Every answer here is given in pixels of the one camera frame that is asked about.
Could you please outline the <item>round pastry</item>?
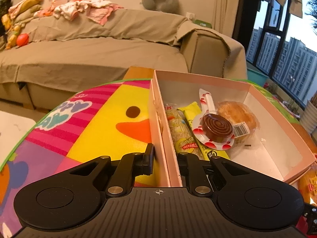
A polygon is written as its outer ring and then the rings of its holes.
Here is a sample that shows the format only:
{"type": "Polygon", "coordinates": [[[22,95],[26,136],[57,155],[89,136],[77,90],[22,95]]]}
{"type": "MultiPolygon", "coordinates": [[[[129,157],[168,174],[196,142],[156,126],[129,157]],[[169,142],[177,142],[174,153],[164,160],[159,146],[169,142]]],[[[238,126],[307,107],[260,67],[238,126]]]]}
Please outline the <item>round pastry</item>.
{"type": "Polygon", "coordinates": [[[305,173],[298,180],[298,189],[301,193],[304,202],[316,206],[316,166],[311,167],[307,173],[305,173]]]}

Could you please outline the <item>rice cracker bar packet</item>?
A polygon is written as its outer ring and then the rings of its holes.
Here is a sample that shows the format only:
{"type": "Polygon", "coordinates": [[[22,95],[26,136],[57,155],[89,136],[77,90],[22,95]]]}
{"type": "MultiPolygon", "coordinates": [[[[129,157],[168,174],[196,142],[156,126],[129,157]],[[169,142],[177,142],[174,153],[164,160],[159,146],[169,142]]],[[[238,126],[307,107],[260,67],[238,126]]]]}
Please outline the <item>rice cracker bar packet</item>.
{"type": "Polygon", "coordinates": [[[164,109],[176,153],[194,154],[202,160],[201,150],[189,130],[182,112],[175,108],[173,104],[166,104],[164,109]]]}

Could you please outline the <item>brown swirl lollipop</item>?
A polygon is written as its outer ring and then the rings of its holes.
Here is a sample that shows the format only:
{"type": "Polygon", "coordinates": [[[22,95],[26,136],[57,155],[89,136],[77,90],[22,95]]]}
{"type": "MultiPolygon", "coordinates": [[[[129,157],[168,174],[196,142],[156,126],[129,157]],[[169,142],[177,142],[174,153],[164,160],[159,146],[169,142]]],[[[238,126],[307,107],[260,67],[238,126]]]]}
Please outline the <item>brown swirl lollipop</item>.
{"type": "Polygon", "coordinates": [[[232,124],[218,115],[211,93],[199,89],[201,113],[192,121],[192,132],[200,143],[218,151],[226,151],[234,145],[232,124]]]}

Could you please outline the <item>pink cardboard gift box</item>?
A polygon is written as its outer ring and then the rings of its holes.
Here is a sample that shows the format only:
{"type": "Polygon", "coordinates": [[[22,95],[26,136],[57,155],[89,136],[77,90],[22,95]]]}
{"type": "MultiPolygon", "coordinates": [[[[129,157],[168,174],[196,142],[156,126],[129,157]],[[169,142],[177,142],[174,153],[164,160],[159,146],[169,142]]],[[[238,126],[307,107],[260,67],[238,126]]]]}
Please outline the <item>pink cardboard gift box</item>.
{"type": "Polygon", "coordinates": [[[259,86],[205,75],[155,71],[150,86],[149,115],[156,130],[153,141],[165,163],[158,167],[169,186],[182,186],[173,132],[176,117],[185,124],[204,160],[213,153],[286,183],[293,183],[316,161],[307,143],[259,86]],[[209,104],[214,114],[233,125],[228,139],[205,134],[209,104]]]}

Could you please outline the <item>yellow snack stick packet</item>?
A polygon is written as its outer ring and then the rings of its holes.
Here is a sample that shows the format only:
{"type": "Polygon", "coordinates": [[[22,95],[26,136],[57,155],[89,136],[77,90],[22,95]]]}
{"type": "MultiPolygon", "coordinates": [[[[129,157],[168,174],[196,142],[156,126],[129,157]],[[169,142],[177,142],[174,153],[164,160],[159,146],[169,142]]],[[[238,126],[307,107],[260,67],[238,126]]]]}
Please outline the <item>yellow snack stick packet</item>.
{"type": "MultiPolygon", "coordinates": [[[[186,118],[186,121],[187,121],[187,123],[188,123],[188,125],[190,127],[190,130],[193,133],[193,127],[192,127],[193,126],[193,124],[192,124],[193,123],[193,119],[197,115],[201,114],[201,109],[198,106],[197,102],[193,102],[193,103],[191,103],[191,104],[189,104],[187,106],[184,106],[184,107],[179,107],[178,110],[180,110],[183,113],[183,115],[186,118]]],[[[213,156],[221,156],[221,157],[226,158],[227,160],[229,160],[229,156],[228,156],[228,154],[225,151],[216,151],[214,149],[208,148],[205,145],[203,145],[196,138],[195,135],[193,137],[195,138],[195,141],[196,141],[196,143],[198,145],[198,148],[200,149],[200,151],[202,153],[203,160],[205,160],[205,161],[209,160],[209,158],[207,156],[207,154],[209,152],[211,152],[213,156]]]]}

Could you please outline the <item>bread bun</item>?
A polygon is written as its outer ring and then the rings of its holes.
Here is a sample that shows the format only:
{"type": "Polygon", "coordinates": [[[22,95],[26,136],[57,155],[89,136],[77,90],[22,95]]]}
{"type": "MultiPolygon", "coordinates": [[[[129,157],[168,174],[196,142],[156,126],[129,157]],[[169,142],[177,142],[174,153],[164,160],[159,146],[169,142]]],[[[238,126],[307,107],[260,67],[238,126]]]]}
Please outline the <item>bread bun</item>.
{"type": "Polygon", "coordinates": [[[234,128],[235,146],[247,144],[260,123],[248,106],[241,102],[223,101],[217,104],[218,115],[227,119],[234,128]]]}

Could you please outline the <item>colourful cartoon play mat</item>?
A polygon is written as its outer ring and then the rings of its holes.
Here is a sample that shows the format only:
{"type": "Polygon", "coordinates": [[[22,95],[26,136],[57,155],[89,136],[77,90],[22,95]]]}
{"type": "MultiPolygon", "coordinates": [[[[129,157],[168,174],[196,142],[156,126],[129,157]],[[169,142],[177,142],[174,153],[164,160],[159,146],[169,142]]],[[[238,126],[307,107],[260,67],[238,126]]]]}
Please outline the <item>colourful cartoon play mat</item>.
{"type": "Polygon", "coordinates": [[[201,164],[209,197],[172,187],[153,141],[152,80],[77,93],[41,119],[1,170],[1,237],[302,237],[298,190],[221,156],[201,164]],[[153,173],[107,197],[111,161],[155,148],[153,173]]]}

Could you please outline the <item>white ribbed planter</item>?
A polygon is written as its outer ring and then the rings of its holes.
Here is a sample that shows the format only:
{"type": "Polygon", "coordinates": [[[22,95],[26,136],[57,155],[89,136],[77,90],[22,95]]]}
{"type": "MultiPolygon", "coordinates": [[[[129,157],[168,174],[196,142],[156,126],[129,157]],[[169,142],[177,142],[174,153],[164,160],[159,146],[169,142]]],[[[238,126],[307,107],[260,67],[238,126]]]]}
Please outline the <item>white ribbed planter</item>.
{"type": "Polygon", "coordinates": [[[316,129],[317,111],[316,107],[310,101],[307,101],[305,110],[300,116],[299,122],[309,135],[316,129]]]}

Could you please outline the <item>teal plastic bucket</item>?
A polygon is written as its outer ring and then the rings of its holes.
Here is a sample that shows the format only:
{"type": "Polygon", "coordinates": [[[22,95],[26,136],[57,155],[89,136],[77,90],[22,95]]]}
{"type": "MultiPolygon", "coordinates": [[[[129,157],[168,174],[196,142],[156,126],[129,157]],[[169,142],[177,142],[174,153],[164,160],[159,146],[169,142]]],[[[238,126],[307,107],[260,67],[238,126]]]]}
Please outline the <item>teal plastic bucket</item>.
{"type": "Polygon", "coordinates": [[[247,76],[248,76],[248,80],[258,84],[261,87],[264,86],[267,79],[269,78],[266,74],[259,71],[256,67],[254,67],[249,62],[247,62],[247,76]]]}

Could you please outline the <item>beige covered sofa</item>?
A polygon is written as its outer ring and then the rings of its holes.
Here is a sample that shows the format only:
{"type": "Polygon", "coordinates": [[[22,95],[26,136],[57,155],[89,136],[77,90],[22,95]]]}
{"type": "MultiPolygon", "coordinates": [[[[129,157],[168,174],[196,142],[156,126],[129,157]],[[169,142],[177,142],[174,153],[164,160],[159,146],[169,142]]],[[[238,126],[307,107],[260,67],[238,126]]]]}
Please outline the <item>beige covered sofa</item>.
{"type": "Polygon", "coordinates": [[[52,109],[71,95],[120,80],[132,66],[246,79],[244,47],[184,16],[119,9],[103,25],[84,14],[21,25],[25,46],[1,39],[1,99],[52,109]]]}

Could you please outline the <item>green label sign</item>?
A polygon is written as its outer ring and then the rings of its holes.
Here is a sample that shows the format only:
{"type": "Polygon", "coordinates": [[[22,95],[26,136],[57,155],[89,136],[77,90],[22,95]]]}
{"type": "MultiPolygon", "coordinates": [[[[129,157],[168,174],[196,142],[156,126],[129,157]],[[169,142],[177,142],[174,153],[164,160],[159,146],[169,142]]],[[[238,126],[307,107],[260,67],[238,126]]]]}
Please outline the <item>green label sign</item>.
{"type": "Polygon", "coordinates": [[[196,19],[195,21],[194,21],[194,23],[196,24],[196,25],[199,25],[199,26],[202,26],[202,27],[207,27],[207,28],[212,28],[212,25],[211,25],[211,23],[208,23],[208,22],[205,22],[205,21],[202,21],[202,20],[198,20],[198,19],[196,19]]]}

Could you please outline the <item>pile of baby clothes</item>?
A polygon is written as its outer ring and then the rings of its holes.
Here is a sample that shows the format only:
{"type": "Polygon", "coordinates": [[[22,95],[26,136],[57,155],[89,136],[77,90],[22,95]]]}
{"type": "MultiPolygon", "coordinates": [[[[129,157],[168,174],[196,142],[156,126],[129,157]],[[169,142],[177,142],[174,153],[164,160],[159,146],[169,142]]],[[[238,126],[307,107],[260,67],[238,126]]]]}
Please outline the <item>pile of baby clothes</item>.
{"type": "Polygon", "coordinates": [[[107,0],[73,0],[61,5],[51,5],[47,10],[39,10],[33,17],[53,16],[56,19],[63,17],[71,22],[80,14],[84,14],[89,20],[104,25],[112,12],[118,9],[123,7],[107,0]]]}

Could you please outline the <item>grey neck pillow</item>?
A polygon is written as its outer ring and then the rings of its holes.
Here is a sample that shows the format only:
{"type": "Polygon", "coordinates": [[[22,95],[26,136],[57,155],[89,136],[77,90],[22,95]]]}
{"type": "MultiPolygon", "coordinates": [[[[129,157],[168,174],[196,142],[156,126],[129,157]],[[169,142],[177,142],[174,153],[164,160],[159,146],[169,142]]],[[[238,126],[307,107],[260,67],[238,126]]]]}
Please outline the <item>grey neck pillow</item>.
{"type": "Polygon", "coordinates": [[[141,0],[142,6],[146,10],[161,11],[164,13],[179,14],[179,0],[141,0]]]}

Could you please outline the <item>orange toy ball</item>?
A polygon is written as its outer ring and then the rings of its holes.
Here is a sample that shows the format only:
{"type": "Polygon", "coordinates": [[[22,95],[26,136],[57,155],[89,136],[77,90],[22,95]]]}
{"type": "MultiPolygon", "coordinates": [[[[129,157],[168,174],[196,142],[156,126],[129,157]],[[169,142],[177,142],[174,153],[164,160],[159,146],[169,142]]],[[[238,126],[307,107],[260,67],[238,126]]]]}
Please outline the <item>orange toy ball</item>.
{"type": "Polygon", "coordinates": [[[17,36],[16,45],[18,47],[25,46],[29,43],[29,35],[27,33],[22,33],[17,36]]]}

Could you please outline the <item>yellow plush toys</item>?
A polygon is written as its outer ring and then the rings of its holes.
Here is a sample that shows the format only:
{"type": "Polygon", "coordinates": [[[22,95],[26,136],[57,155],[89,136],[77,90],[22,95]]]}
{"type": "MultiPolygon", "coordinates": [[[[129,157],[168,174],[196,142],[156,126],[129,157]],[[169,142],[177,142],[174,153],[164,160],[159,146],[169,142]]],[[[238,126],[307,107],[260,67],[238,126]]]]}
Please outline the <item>yellow plush toys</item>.
{"type": "Polygon", "coordinates": [[[22,0],[9,8],[8,13],[2,16],[1,21],[6,30],[5,49],[16,46],[17,37],[25,24],[35,18],[38,11],[42,9],[43,0],[22,0]]]}

